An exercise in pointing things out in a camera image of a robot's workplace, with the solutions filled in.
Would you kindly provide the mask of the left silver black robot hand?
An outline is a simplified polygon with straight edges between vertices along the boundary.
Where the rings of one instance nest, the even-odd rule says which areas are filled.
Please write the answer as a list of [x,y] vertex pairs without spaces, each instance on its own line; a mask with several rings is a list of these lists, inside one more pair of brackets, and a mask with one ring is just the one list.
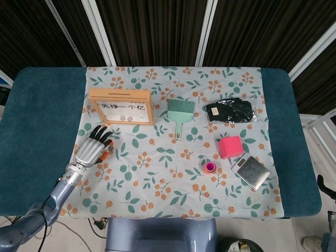
[[79,168],[89,168],[101,163],[103,152],[112,142],[109,139],[112,131],[107,131],[107,126],[97,126],[90,135],[84,140],[75,156],[76,166]]

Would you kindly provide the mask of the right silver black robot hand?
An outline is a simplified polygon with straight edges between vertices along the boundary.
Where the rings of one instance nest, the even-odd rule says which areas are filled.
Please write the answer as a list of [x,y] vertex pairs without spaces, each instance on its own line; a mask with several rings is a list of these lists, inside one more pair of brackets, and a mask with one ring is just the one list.
[[320,191],[324,192],[331,199],[336,200],[336,192],[325,186],[323,176],[320,174],[317,176],[317,185]]

